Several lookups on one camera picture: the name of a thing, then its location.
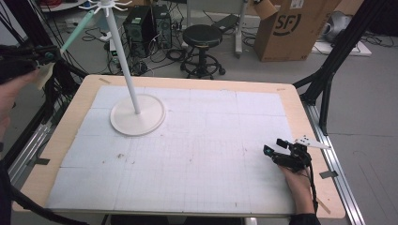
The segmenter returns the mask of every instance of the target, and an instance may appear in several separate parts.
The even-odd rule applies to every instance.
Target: floor
[[[234,38],[226,35],[220,46],[210,50],[226,69],[226,74],[216,74],[215,80],[294,83],[316,72],[327,58],[320,53],[311,53],[305,61],[262,63],[253,48],[246,45],[243,45],[240,58],[236,58],[234,44]],[[398,175],[394,170],[398,158],[395,149],[398,133],[398,104],[395,98],[398,96],[398,49],[369,43],[365,46],[372,55],[348,56],[333,80],[328,132],[365,223],[392,225],[398,220]],[[69,51],[90,73],[99,73],[106,67],[106,51],[99,41],[82,42],[78,39]],[[170,61],[146,62],[149,68],[156,68]],[[179,63],[173,63],[153,69],[143,76],[185,78],[186,74],[180,71]],[[304,91],[305,87],[298,90],[299,93]],[[31,99],[27,97],[30,93],[36,93],[36,105],[27,100]],[[22,113],[32,115],[37,110],[42,101],[38,93],[29,88],[23,90],[13,111],[14,124],[6,140],[18,137],[23,128]],[[87,214],[67,216],[90,224],[100,224],[103,217]],[[321,222],[349,224],[347,218],[321,219]],[[285,218],[258,219],[259,225],[287,223]],[[12,224],[53,223],[31,213],[13,213]]]

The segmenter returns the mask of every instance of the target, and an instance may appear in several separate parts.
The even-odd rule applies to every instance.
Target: white pole
[[[106,15],[108,8],[104,8],[104,13]],[[109,16],[106,17],[106,21],[108,22],[109,29],[111,30],[112,39],[114,40],[117,56],[119,58],[120,66],[122,67],[123,75],[125,76],[127,87],[129,88],[132,105],[134,106],[134,110],[136,114],[140,114],[140,106],[138,105],[138,100],[135,95],[134,86],[132,84],[132,78],[130,75],[129,65],[127,64],[126,55],[123,50],[122,41],[120,40],[119,32],[117,31],[117,25],[115,21],[114,12],[112,8],[109,8]]]

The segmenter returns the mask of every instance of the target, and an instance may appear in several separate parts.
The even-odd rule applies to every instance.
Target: cable
[[[11,193],[12,193],[12,200],[15,201],[16,203],[18,203],[24,209],[28,209],[43,218],[49,219],[50,221],[54,221],[54,222],[61,223],[61,224],[88,225],[88,223],[85,223],[85,222],[80,222],[77,220],[58,216],[57,214],[54,214],[52,211],[42,208],[41,206],[39,206],[38,204],[33,202],[31,199],[29,199],[29,197],[22,194],[14,186],[11,186]]]
[[[176,61],[173,61],[173,62],[171,62],[171,63],[169,63],[169,64],[165,64],[165,65],[162,65],[162,66],[158,66],[158,67],[154,67],[154,68],[149,68],[149,69],[151,69],[151,70],[155,70],[155,69],[157,69],[157,68],[164,68],[164,67],[167,67],[167,66],[169,66],[169,65],[172,65],[173,63],[175,63]]]
[[[150,55],[150,56],[149,56],[149,59],[151,60],[152,63],[161,63],[161,62],[163,62],[163,61],[167,58],[167,56],[166,56],[166,54],[165,54],[164,57],[163,57],[161,60],[156,61],[155,59],[152,58],[152,56],[153,56],[153,55]]]
[[[29,0],[29,2],[30,2],[30,5],[31,5],[31,6],[35,6],[35,5],[36,5],[35,3],[32,3],[31,0]],[[52,17],[52,19],[53,19],[55,28],[56,28],[56,30],[57,30],[57,32],[58,32],[58,35],[55,34],[54,30],[53,30],[52,27],[50,26],[50,24],[49,24],[49,22],[47,21],[47,19],[44,18],[43,12],[42,12],[42,10],[41,10],[41,7],[33,7],[33,9],[36,11],[36,14],[39,15],[39,17],[40,17],[40,18],[45,22],[45,24],[50,28],[50,31],[51,31],[52,34],[54,35],[54,38],[55,38],[55,41],[56,41],[57,44],[58,44],[58,47],[61,48],[62,45],[63,45],[65,42],[64,42],[64,39],[63,39],[62,36],[61,36],[61,33],[59,32],[59,29],[58,29],[58,27],[57,27],[57,24],[56,24],[56,21],[55,21],[54,17]],[[70,58],[71,58],[71,54],[70,54],[68,51],[64,53],[64,56],[65,56],[67,62],[68,62],[69,64],[73,65],[72,60],[70,59]]]
[[[155,53],[158,52],[159,48],[158,48],[158,45],[157,45],[158,42],[156,41],[156,38],[157,38],[158,36],[160,36],[160,35],[161,35],[161,33],[158,33],[156,36],[154,36],[154,37],[149,41],[149,44],[148,44],[149,56],[148,56],[148,57],[150,57],[151,55],[153,55],[153,54],[155,54]]]
[[[186,56],[187,56],[187,51],[180,49],[171,49],[166,53],[166,57],[174,62],[182,62],[184,61]]]
[[[208,18],[211,20],[212,23],[216,23],[204,10],[203,10],[203,13],[205,13],[205,15],[208,16]]]
[[[245,27],[245,29],[255,29],[255,28],[256,27]],[[242,36],[243,36],[242,42],[247,46],[253,47],[254,46],[253,41],[255,41],[256,35],[257,35],[256,33],[242,31]]]
[[[176,5],[172,8],[172,4],[170,3],[170,7],[169,7],[169,14],[174,16],[173,10],[176,8],[179,12],[179,15],[181,16],[181,19],[179,22],[177,22],[174,18],[172,18],[172,23],[176,23],[176,28],[181,30],[182,29],[182,22],[184,21],[184,14],[182,14],[181,10],[179,9],[178,3],[176,3]]]
[[[93,31],[93,30],[99,30],[99,32],[103,35],[106,36],[106,33],[100,30],[100,27],[95,27],[95,28],[91,28],[91,29],[87,29],[84,32],[87,34],[87,36],[83,36],[82,40],[83,41],[93,41],[93,40],[99,40],[100,42],[106,42],[104,40],[101,40],[100,38],[96,37],[95,35],[92,35],[89,33],[89,31]]]
[[[106,64],[109,72],[111,73],[111,75],[116,75],[118,72],[120,72],[120,70],[117,73],[114,73],[111,69],[111,64],[114,63],[114,60],[112,58],[109,57],[109,50],[106,52],[106,58],[108,60],[108,63]]]
[[[9,16],[7,14],[6,9],[3,6],[3,3],[0,2],[1,8],[4,10],[6,13],[6,16],[3,15],[2,12],[0,12],[0,21],[3,23],[3,25],[6,27],[6,29],[10,32],[11,35],[15,37],[15,39],[18,41],[20,45],[23,45],[24,41],[21,35],[14,29],[12,26],[11,20],[9,19]]]
[[[181,43],[181,41],[179,40],[179,32],[178,32],[177,30],[174,30],[174,32],[175,32],[175,35],[174,35],[174,36],[172,35],[172,37],[174,37],[174,38],[178,41],[178,45],[175,45],[175,43],[173,42],[173,40],[172,40],[172,42],[173,42],[172,44],[173,44],[173,46],[175,46],[175,47],[181,49],[181,48],[182,48],[182,43]]]
[[[323,53],[322,51],[320,51],[315,45],[314,45],[314,48],[316,48],[316,50],[317,50],[319,53],[324,54],[324,55],[328,55],[327,53]]]
[[[383,40],[380,39],[382,37],[389,38],[391,44],[383,44]],[[371,32],[366,32],[362,36],[361,40],[364,42],[373,44],[373,45],[378,45],[378,46],[386,47],[386,48],[397,48],[398,47],[398,45],[395,45],[395,42],[391,36],[378,36],[377,34],[371,33]]]
[[[300,161],[303,165],[305,165],[304,160],[300,158]],[[316,189],[315,189],[315,183],[314,183],[314,169],[313,169],[313,163],[310,161],[309,163],[310,167],[310,172],[308,172],[308,167],[304,166],[304,171],[307,173],[308,180],[310,181],[310,186],[311,186],[311,192],[313,193],[313,205],[314,205],[314,211],[315,213],[318,211],[318,201],[316,200]]]
[[[143,75],[145,75],[148,71],[152,72],[152,77],[155,77],[155,71],[153,71],[152,68],[149,68],[145,73],[143,73]]]

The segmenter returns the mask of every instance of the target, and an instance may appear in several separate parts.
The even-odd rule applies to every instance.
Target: hand
[[[310,180],[306,171],[291,172],[285,167],[278,166],[286,178],[292,197],[296,204],[296,214],[313,214],[314,204],[311,193]]]
[[[0,142],[10,124],[9,112],[20,90],[38,76],[38,69],[0,85]]]

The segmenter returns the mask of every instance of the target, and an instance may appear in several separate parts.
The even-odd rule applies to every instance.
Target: black cable
[[[68,225],[70,224],[88,225],[88,223],[80,222],[66,217],[61,217],[53,213],[52,211],[44,209],[43,207],[41,207],[40,205],[36,204],[31,199],[29,199],[26,195],[21,193],[14,186],[11,186],[11,194],[12,194],[12,200],[18,203],[20,206],[22,206],[23,209],[28,209],[43,218],[49,219],[50,221],[54,221],[60,224],[68,224]]]
[[[32,6],[35,6],[35,4],[32,3],[31,0],[29,0],[29,2],[30,2],[30,4],[31,4]],[[61,36],[61,33],[60,33],[59,29],[58,29],[58,26],[57,26],[57,24],[56,24],[55,19],[53,18],[53,22],[54,22],[54,26],[55,26],[55,28],[56,28],[56,30],[57,30],[57,32],[58,32],[58,35],[55,34],[55,32],[54,32],[54,30],[52,29],[52,27],[50,26],[49,22],[46,20],[46,18],[43,17],[43,15],[42,15],[42,14],[43,14],[42,8],[41,8],[41,7],[39,7],[39,8],[33,7],[33,9],[36,11],[36,14],[39,15],[40,18],[41,18],[41,19],[46,23],[46,25],[49,27],[50,31],[52,32],[52,34],[53,34],[53,36],[54,36],[54,38],[55,38],[55,41],[56,41],[57,44],[58,44],[58,47],[61,48],[65,42],[64,42],[64,39],[63,39],[62,36]],[[68,51],[66,51],[66,52],[64,53],[64,56],[65,56],[67,62],[68,62],[69,64],[73,65],[73,62],[72,62],[72,60],[70,59],[70,58],[72,57],[72,55],[71,55]]]
[[[162,65],[162,66],[158,66],[158,67],[154,67],[154,68],[151,68],[152,70],[155,70],[155,69],[157,69],[157,68],[164,68],[164,67],[167,67],[167,66],[169,66],[169,65],[172,65],[173,63],[175,63],[176,61],[173,61],[173,62],[171,62],[171,63],[169,63],[169,64],[165,64],[165,65]]]
[[[6,27],[6,29],[10,32],[11,35],[13,35],[15,37],[15,39],[18,41],[18,43],[20,45],[24,44],[23,38],[21,37],[21,35],[14,29],[14,27],[12,26],[11,20],[9,19],[9,16],[7,14],[6,9],[3,6],[3,3],[0,2],[1,7],[3,8],[4,12],[6,13],[6,16],[3,15],[2,12],[0,12],[0,20],[2,22],[2,24]]]
[[[184,21],[184,14],[182,14],[181,10],[179,10],[178,3],[176,4],[176,9],[178,9],[179,14],[181,15],[181,21],[179,21],[179,29],[182,29],[182,22]]]
[[[231,28],[229,28],[228,30],[224,31],[224,33],[222,34],[223,36],[232,36],[235,34],[235,31],[237,30],[237,26],[234,25]]]
[[[73,57],[73,55],[71,53],[69,53],[68,51],[66,51],[66,53],[68,54],[69,57],[71,57],[73,59],[73,61],[84,71],[84,73],[89,74],[89,72],[87,72],[82,65],[80,65],[77,60]]]
[[[152,63],[161,63],[161,62],[163,62],[163,61],[167,58],[167,55],[165,54],[164,57],[163,57],[161,60],[155,61],[155,60],[152,58],[152,56],[153,56],[153,55],[150,55],[150,56],[149,56],[149,59],[150,59],[150,61],[151,61]]]
[[[317,51],[319,51],[319,53],[324,54],[324,55],[328,55],[327,53],[323,53],[322,51],[320,51],[315,45],[314,48],[316,48]]]
[[[379,37],[388,37],[390,39],[391,44],[383,44],[383,40],[380,39]],[[391,36],[378,36],[374,33],[365,33],[363,37],[361,38],[362,41],[373,44],[373,45],[378,45],[381,47],[386,47],[386,48],[397,48],[398,45],[395,45],[395,42]]]
[[[100,225],[105,225],[105,224],[106,224],[106,221],[108,220],[108,216],[109,216],[109,215],[105,215],[105,216],[103,217],[102,222],[101,222]]]
[[[113,70],[112,70],[112,68],[111,68],[111,64],[112,64],[112,63],[115,64],[115,62],[114,62],[114,60],[113,60],[112,58],[109,57],[109,55],[110,55],[109,52],[107,52],[107,59],[108,59],[107,67],[108,67],[108,70],[109,70],[109,72],[111,73],[111,75],[116,75],[116,74],[120,73],[121,69],[119,68],[119,71],[118,71],[118,72],[113,72]]]
[[[315,188],[315,183],[314,183],[314,169],[313,169],[313,163],[311,163],[311,162],[310,162],[310,171],[311,171],[310,185],[311,185],[311,190],[313,192],[314,211],[316,213],[318,211],[318,200],[316,199],[316,188]]]
[[[178,41],[178,45],[175,45],[175,43],[173,42],[173,46],[175,46],[177,48],[182,48],[182,43],[179,40],[179,32],[177,30],[175,30],[174,32],[175,32],[175,35],[174,36],[172,35],[172,37],[176,38],[176,40]]]
[[[187,56],[187,51],[180,49],[171,49],[166,53],[166,57],[174,62],[182,62],[184,61],[186,56]]]
[[[216,23],[204,10],[203,10],[203,13],[205,13],[205,15],[208,16],[208,18],[211,20],[212,23]]]
[[[254,43],[252,43],[252,42],[255,41],[255,37],[256,37],[256,34],[255,34],[255,33],[250,33],[250,32],[247,32],[247,31],[242,31],[242,36],[243,36],[242,42],[243,42],[245,45],[250,46],[250,47],[253,47],[253,46],[254,46]]]
[[[106,41],[103,41],[103,40],[101,40],[100,38],[96,37],[95,35],[92,35],[91,33],[89,33],[89,31],[93,31],[93,30],[97,30],[97,29],[99,30],[99,32],[100,32],[103,36],[106,36],[106,33],[105,33],[105,32],[102,32],[102,31],[100,30],[100,27],[95,27],[95,28],[91,28],[91,29],[85,30],[84,32],[87,34],[87,36],[83,36],[83,37],[82,37],[82,40],[83,40],[83,41],[99,40],[99,41],[101,41],[101,42],[106,42]]]

